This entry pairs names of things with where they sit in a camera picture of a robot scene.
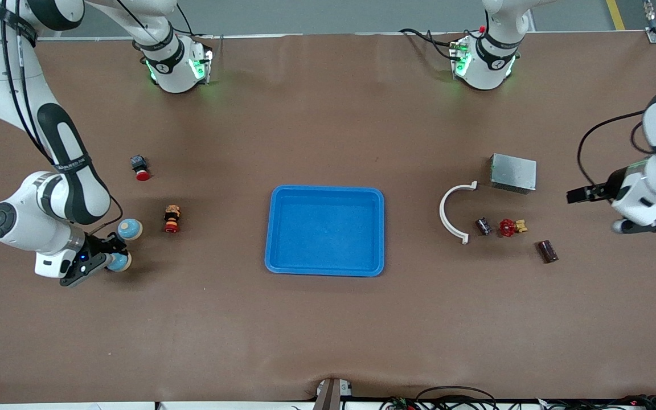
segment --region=metallic box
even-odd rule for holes
[[[494,188],[528,194],[536,190],[536,161],[493,154],[490,182]]]

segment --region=blue tray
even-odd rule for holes
[[[362,187],[276,187],[265,266],[275,273],[379,275],[383,270],[383,194]]]

